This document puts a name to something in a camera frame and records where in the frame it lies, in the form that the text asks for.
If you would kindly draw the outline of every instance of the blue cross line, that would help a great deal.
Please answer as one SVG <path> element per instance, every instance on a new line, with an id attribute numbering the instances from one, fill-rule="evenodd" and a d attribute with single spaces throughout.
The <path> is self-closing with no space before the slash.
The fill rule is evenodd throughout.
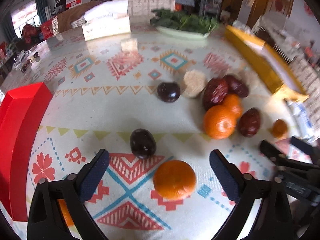
<path id="1" fill-rule="evenodd" d="M 115 180 L 116 183 L 118 183 L 124 190 L 125 193 L 118 198 L 116 201 L 114 201 L 113 203 L 111 203 L 109 206 L 107 206 L 106 208 L 104 208 L 103 210 L 101 210 L 98 214 L 92 216 L 93 219 L 96 219 L 98 217 L 100 217 L 101 215 L 103 215 L 104 213 L 108 212 L 109 210 L 115 208 L 117 205 L 119 205 L 125 198 L 129 197 L 143 212 L 145 212 L 146 214 L 148 214 L 150 217 L 153 217 L 155 220 L 157 220 L 160 224 L 162 224 L 163 226 L 165 226 L 166 228 L 171 230 L 171 227 L 169 225 L 167 225 L 163 220 L 161 220 L 158 216 L 156 216 L 150 209 L 148 209 L 144 204 L 140 203 L 139 201 L 137 201 L 134 196 L 132 195 L 135 191 L 137 191 L 139 188 L 141 188 L 149 179 L 151 179 L 153 177 L 153 175 L 155 174 L 156 170 L 150 172 L 146 177 L 143 178 L 142 181 L 140 181 L 135 187 L 133 187 L 132 189 L 129 189 L 125 184 L 123 184 L 123 182 L 117 177 L 117 175 L 110 169 L 107 169 L 107 172 L 109 173 L 109 175 L 111 176 L 111 178 L 113 178 Z"/>

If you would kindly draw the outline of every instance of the light green plate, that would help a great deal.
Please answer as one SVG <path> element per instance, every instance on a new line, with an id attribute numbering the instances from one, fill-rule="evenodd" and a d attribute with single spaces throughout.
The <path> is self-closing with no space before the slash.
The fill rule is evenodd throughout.
<path id="1" fill-rule="evenodd" d="M 185 40 L 204 40 L 206 39 L 210 33 L 206 33 L 206 34 L 201 34 L 201 33 L 193 33 L 193 32 L 186 32 L 186 31 L 179 31 L 179 30 L 175 30 L 175 29 L 170 29 L 170 28 L 166 28 L 166 27 L 161 27 L 158 26 L 156 27 L 156 29 L 163 33 L 166 34 L 168 36 L 172 36 L 172 37 L 176 37 L 176 38 L 181 38 L 181 39 L 185 39 Z"/>

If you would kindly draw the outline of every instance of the screw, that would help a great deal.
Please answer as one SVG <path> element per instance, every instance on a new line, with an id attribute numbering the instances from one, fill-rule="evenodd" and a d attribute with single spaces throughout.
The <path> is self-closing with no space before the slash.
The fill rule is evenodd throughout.
<path id="1" fill-rule="evenodd" d="M 279 171 L 285 171 L 285 167 L 284 166 L 277 166 Z"/>
<path id="2" fill-rule="evenodd" d="M 279 177 L 275 177 L 275 182 L 276 182 L 276 183 L 281 183 L 282 180 L 281 180 Z"/>
<path id="3" fill-rule="evenodd" d="M 46 180 L 47 180 L 46 178 L 41 178 L 41 179 L 39 179 L 38 183 L 44 184 L 46 182 Z"/>
<path id="4" fill-rule="evenodd" d="M 244 177 L 244 179 L 246 179 L 246 180 L 251 180 L 251 179 L 252 179 L 252 175 L 249 174 L 249 173 L 245 173 L 245 174 L 243 175 L 243 177 Z"/>
<path id="5" fill-rule="evenodd" d="M 76 178 L 76 174 L 74 174 L 74 173 L 71 173 L 71 174 L 69 174 L 68 176 L 67 176 L 67 179 L 68 180 L 74 180 L 75 178 Z"/>

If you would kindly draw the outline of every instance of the window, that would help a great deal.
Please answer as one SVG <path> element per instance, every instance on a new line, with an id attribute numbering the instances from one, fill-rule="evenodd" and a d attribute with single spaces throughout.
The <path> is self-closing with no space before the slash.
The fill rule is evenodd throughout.
<path id="1" fill-rule="evenodd" d="M 22 37 L 22 29 L 26 24 L 33 25 L 34 27 L 40 26 L 40 18 L 34 0 L 13 11 L 11 17 L 18 38 Z"/>

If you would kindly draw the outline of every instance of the white tissue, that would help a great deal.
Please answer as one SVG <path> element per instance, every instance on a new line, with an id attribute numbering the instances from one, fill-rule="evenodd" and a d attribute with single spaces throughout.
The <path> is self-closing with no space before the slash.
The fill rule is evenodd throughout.
<path id="1" fill-rule="evenodd" d="M 84 14 L 84 19 L 90 22 L 100 17 L 117 18 L 118 14 L 128 13 L 128 0 L 109 1 L 99 4 Z"/>

